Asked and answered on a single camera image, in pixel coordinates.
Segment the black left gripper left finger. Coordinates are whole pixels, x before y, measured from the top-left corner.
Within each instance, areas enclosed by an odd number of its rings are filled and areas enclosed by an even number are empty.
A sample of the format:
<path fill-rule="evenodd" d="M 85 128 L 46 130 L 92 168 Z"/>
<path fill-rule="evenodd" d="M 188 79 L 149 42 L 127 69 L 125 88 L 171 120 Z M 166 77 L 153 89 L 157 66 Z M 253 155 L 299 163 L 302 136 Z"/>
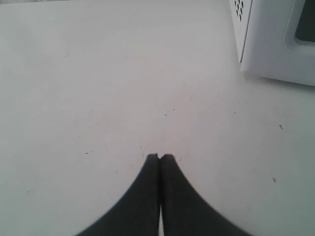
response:
<path fill-rule="evenodd" d="M 124 195 L 80 236 L 157 236 L 160 218 L 160 159 L 146 157 Z"/>

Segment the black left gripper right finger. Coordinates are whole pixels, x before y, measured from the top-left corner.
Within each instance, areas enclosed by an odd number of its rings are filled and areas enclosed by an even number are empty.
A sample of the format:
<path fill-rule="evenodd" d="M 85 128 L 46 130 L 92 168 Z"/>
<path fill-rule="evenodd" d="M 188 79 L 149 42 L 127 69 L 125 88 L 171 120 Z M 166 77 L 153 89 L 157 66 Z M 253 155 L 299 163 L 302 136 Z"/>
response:
<path fill-rule="evenodd" d="M 160 190 L 165 236 L 248 235 L 197 193 L 171 154 L 160 159 Z"/>

